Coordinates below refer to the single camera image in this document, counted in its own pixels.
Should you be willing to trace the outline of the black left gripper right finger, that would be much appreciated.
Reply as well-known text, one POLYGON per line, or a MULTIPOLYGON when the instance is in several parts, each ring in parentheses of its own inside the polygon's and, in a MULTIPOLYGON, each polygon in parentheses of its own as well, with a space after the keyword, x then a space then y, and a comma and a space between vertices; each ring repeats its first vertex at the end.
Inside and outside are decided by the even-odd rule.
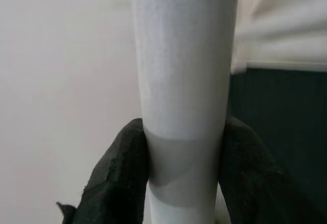
POLYGON ((234 117, 225 120, 219 184, 232 223, 326 223, 300 182, 234 117))

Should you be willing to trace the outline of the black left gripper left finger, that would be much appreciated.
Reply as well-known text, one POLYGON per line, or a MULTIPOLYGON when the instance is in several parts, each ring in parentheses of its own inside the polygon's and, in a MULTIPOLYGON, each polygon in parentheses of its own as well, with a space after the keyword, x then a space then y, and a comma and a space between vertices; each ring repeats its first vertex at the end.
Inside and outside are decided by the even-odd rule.
POLYGON ((63 223, 142 223, 149 152, 141 118, 133 119, 95 165, 77 207, 57 203, 63 223))

